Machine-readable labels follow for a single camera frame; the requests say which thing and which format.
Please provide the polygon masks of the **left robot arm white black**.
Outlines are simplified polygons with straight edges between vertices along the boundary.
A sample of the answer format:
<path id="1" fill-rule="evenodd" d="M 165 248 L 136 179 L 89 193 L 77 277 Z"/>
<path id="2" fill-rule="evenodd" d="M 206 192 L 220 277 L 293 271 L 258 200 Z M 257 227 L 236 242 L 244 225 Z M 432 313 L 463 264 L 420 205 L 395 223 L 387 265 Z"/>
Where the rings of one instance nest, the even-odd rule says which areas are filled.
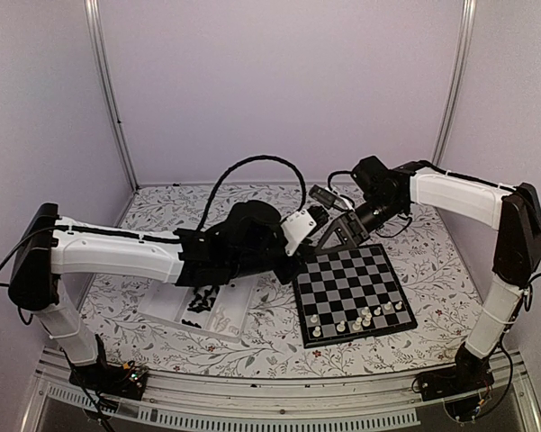
<path id="1" fill-rule="evenodd" d="M 82 377 L 106 391 L 116 373 L 65 297 L 62 275 L 127 275 L 199 288 L 272 271 L 288 283 L 301 262 L 298 249 L 315 226 L 307 210 L 282 218 L 271 205 L 250 201 L 234 205 L 208 230 L 147 232 L 84 224 L 47 202 L 6 255 L 13 266 L 2 286 L 14 305 L 39 319 L 70 363 L 81 366 Z"/>

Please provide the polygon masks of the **white bishop piece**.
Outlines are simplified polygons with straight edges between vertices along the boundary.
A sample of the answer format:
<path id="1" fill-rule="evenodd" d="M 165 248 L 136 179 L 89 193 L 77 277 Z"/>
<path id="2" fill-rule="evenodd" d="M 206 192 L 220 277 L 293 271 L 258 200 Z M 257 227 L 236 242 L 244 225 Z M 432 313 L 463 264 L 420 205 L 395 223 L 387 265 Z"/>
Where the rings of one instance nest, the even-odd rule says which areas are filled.
<path id="1" fill-rule="evenodd" d="M 362 319 L 360 317 L 358 317 L 354 323 L 352 324 L 352 330 L 354 332 L 358 332 L 362 329 Z"/>

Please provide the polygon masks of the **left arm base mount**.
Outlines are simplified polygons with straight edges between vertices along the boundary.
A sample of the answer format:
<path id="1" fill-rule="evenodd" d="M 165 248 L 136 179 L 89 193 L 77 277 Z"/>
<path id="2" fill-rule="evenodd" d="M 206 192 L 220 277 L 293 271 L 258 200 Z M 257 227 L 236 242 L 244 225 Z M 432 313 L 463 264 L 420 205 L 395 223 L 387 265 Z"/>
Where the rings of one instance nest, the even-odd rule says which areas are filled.
<path id="1" fill-rule="evenodd" d="M 70 365 L 69 381 L 96 393 L 141 401 L 146 390 L 149 369 L 129 361 L 123 365 Z"/>

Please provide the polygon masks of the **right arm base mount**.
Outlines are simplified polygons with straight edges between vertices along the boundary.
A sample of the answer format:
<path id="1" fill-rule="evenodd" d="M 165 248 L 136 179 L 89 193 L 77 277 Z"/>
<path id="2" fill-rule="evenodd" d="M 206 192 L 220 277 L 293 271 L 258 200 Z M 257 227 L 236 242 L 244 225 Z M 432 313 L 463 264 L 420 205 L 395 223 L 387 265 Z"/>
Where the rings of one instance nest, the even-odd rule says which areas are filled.
<path id="1" fill-rule="evenodd" d="M 419 373 L 411 389 L 423 401 L 446 401 L 446 414 L 457 422 L 476 420 L 491 397 L 494 378 L 488 360 L 458 359 L 452 366 Z"/>

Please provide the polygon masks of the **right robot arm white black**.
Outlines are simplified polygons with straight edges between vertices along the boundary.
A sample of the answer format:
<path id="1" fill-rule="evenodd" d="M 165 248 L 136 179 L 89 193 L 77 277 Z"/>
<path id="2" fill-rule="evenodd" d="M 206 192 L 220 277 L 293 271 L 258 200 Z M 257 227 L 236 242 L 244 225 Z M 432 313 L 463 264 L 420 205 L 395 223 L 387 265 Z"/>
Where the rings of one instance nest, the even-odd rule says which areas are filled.
<path id="1" fill-rule="evenodd" d="M 482 311 L 460 349 L 468 356 L 447 374 L 454 392 L 467 392 L 482 378 L 477 361 L 489 357 L 513 327 L 521 311 L 529 311 L 535 281 L 541 278 L 541 206 L 529 183 L 489 182 L 445 170 L 427 160 L 387 167 L 378 157 L 360 160 L 349 171 L 362 202 L 349 207 L 326 228 L 317 247 L 327 253 L 328 240 L 338 250 L 362 245 L 397 216 L 410 215 L 414 205 L 433 207 L 465 219 L 486 233 L 475 251 L 490 260 L 490 277 L 482 289 Z"/>

